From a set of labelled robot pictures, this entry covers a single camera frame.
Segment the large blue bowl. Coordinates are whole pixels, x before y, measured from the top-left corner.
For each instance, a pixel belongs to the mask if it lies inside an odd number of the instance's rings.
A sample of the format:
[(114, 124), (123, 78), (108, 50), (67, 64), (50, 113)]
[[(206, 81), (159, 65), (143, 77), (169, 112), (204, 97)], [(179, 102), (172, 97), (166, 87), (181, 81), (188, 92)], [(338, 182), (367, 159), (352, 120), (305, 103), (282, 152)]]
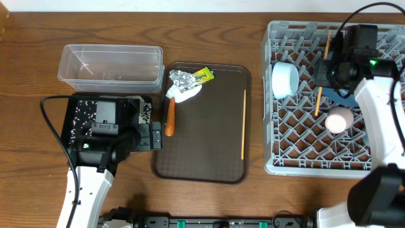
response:
[(338, 93), (335, 92), (333, 89), (324, 87), (322, 89), (322, 94), (341, 106), (349, 106), (349, 107), (358, 106), (358, 103), (356, 102), (353, 94), (351, 94), (347, 98), (344, 98), (344, 96), (348, 93), (348, 91), (345, 89), (340, 89), (339, 91), (341, 93), (341, 96), (339, 96)]

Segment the orange carrot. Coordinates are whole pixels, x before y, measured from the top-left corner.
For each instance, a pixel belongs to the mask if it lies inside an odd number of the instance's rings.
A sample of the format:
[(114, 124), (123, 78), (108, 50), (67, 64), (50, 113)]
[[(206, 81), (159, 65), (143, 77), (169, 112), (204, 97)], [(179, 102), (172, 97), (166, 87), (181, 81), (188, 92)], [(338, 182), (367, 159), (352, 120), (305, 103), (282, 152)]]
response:
[(174, 135), (175, 132), (175, 98), (172, 97), (170, 99), (169, 107), (168, 107), (168, 113), (166, 116), (166, 128), (165, 128), (165, 134), (168, 137), (171, 137)]

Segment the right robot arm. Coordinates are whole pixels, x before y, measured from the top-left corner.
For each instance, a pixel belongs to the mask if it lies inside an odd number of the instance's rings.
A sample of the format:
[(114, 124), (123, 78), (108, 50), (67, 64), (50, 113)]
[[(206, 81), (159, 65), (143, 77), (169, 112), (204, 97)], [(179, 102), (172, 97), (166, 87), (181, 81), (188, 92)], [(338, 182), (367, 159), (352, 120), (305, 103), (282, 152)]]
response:
[(376, 25), (344, 22), (332, 39), (332, 58), (315, 66), (316, 86), (354, 96), (372, 162), (371, 172), (351, 188), (345, 203), (317, 211), (317, 227), (404, 227), (403, 69), (379, 57), (377, 35)]

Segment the small light blue bowl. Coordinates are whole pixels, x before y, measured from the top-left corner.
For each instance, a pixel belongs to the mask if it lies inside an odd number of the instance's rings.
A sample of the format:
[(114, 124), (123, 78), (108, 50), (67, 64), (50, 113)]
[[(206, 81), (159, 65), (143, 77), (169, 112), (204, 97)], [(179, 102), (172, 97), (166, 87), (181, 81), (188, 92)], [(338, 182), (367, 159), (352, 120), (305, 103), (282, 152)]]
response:
[(277, 62), (272, 70), (271, 87), (277, 99), (293, 96), (299, 86), (299, 73), (291, 63)]

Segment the white rice grains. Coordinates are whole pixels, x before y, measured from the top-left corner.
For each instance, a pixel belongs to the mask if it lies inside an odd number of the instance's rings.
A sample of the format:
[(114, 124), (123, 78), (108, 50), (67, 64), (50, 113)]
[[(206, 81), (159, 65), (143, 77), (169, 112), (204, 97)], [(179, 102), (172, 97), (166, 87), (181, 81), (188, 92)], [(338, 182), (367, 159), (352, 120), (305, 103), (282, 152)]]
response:
[[(78, 136), (92, 136), (91, 125), (96, 121), (96, 101), (80, 100), (75, 108), (75, 115), (72, 120), (70, 139), (72, 144)], [(149, 124), (151, 121), (152, 103), (144, 103), (144, 111), (139, 114), (138, 124)]]

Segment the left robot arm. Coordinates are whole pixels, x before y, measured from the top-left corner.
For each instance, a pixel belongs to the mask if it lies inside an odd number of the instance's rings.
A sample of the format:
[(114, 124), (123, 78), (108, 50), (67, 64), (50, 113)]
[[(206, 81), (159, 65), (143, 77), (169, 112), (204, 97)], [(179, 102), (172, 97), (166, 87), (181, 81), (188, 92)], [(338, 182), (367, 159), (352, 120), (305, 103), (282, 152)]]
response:
[(59, 134), (48, 127), (67, 161), (67, 187), (58, 227), (142, 227), (143, 220), (118, 208), (100, 215), (119, 163), (132, 153), (163, 147), (160, 122), (151, 120), (149, 96), (107, 96), (76, 93), (67, 96)]

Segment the yellow snack wrapper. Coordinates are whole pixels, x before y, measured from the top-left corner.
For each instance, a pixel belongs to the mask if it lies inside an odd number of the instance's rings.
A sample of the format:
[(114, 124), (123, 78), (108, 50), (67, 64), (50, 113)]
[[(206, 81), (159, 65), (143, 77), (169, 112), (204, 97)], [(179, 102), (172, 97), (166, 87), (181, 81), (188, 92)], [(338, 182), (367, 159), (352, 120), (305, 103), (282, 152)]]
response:
[(192, 76), (195, 78), (195, 83), (198, 85), (201, 85), (215, 78), (213, 72), (208, 67), (200, 69), (199, 71), (193, 73)]

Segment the aluminium foil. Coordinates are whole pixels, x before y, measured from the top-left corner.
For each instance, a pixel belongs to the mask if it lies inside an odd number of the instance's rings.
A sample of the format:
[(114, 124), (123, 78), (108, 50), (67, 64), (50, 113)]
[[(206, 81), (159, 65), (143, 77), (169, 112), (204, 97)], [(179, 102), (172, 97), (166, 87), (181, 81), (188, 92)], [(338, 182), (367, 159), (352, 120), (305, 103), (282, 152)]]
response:
[(189, 91), (197, 86), (193, 74), (180, 70), (171, 70), (169, 78), (181, 93)]

